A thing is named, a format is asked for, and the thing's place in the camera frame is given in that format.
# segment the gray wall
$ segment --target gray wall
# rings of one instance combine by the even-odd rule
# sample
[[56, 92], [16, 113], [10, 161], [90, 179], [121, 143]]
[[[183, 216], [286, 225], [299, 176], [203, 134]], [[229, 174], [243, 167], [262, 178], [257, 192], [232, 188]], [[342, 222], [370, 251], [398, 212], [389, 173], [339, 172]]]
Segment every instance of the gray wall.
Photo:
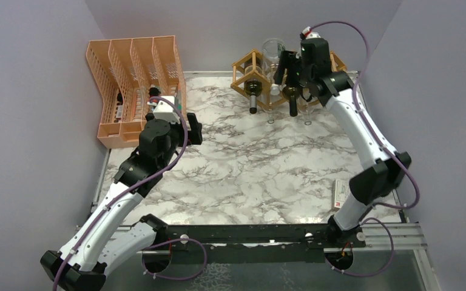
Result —
[[83, 0], [0, 1], [0, 290], [50, 290], [42, 254], [90, 210], [104, 149]]
[[[466, 290], [466, 1], [405, 0], [362, 89], [372, 116], [410, 152], [422, 197], [409, 215], [444, 291]], [[399, 196], [412, 201], [405, 182]]]
[[[176, 35], [185, 71], [231, 70], [266, 38], [299, 48], [299, 33], [328, 20], [351, 21], [375, 48], [402, 0], [86, 0], [106, 38]], [[351, 70], [362, 68], [363, 42], [340, 24], [320, 28]]]

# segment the marble table surface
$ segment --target marble table surface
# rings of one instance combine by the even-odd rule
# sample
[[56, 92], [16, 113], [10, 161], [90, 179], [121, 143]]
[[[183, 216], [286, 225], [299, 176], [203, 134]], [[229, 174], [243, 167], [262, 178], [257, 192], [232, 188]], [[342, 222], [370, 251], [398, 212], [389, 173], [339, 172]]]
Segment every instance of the marble table surface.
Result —
[[[187, 110], [203, 124], [203, 144], [187, 148], [124, 225], [149, 213], [169, 224], [318, 223], [335, 213], [334, 180], [362, 167], [333, 115], [318, 106], [305, 126], [285, 104], [268, 124], [261, 109], [249, 114], [248, 100], [230, 83], [231, 77], [186, 80]], [[111, 151], [99, 202], [132, 150]], [[396, 203], [393, 195], [385, 202]], [[400, 222], [397, 211], [381, 206], [370, 216]]]

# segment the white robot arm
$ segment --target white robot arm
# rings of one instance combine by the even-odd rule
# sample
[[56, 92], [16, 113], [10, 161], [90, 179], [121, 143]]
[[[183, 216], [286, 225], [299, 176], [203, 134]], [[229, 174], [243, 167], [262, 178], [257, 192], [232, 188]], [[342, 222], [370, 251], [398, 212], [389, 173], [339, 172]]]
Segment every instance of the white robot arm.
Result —
[[[331, 226], [329, 238], [338, 241], [355, 231], [368, 209], [401, 183], [405, 173], [394, 159], [408, 168], [411, 158], [406, 152], [399, 153], [385, 139], [366, 113], [365, 106], [352, 97], [354, 86], [347, 73], [331, 70], [328, 42], [309, 28], [303, 31], [301, 39], [300, 55], [297, 52], [282, 52], [274, 81], [283, 85], [286, 75], [283, 94], [292, 94], [285, 95], [290, 103], [294, 103], [290, 108], [296, 107], [297, 98], [308, 102], [317, 98], [344, 129], [363, 167], [363, 172], [349, 181], [352, 195], [328, 221]], [[309, 99], [304, 97], [303, 89], [309, 90]]]
[[169, 164], [176, 148], [185, 147], [187, 141], [193, 145], [203, 141], [202, 125], [195, 114], [187, 114], [191, 128], [187, 130], [177, 106], [173, 96], [160, 98], [153, 113], [146, 116], [149, 122], [140, 133], [139, 146], [120, 165], [101, 204], [67, 244], [44, 254], [41, 264], [55, 286], [67, 291], [100, 290], [106, 276], [134, 253], [167, 241], [167, 224], [147, 215], [129, 232], [109, 242], [126, 215], [177, 162], [179, 156]]

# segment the screw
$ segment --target screw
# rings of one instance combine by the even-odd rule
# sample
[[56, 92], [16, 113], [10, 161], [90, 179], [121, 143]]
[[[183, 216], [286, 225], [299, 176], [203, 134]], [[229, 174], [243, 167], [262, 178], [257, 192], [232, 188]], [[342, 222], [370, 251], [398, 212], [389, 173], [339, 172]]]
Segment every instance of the screw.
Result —
[[[188, 236], [187, 235], [181, 235], [180, 238], [183, 238], [183, 239], [187, 239]], [[182, 244], [187, 244], [188, 241], [181, 241]]]

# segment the wine bottle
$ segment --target wine bottle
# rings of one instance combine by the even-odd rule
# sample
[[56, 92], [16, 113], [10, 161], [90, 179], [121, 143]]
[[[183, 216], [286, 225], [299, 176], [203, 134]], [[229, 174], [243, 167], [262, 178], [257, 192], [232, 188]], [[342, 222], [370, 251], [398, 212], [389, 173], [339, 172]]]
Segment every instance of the wine bottle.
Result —
[[[262, 73], [262, 60], [256, 58], [256, 65], [252, 64], [252, 59], [247, 60], [244, 63], [244, 74], [256, 70], [260, 74]], [[257, 79], [249, 79], [244, 82], [244, 92], [249, 96], [249, 112], [255, 114], [257, 111], [256, 99], [262, 93], [262, 82]]]
[[283, 97], [288, 100], [289, 104], [289, 114], [292, 117], [297, 116], [297, 98], [299, 97], [299, 93], [296, 88], [285, 86], [283, 88]]
[[244, 83], [244, 91], [249, 96], [249, 112], [255, 114], [257, 111], [256, 99], [262, 93], [262, 82], [250, 79]]

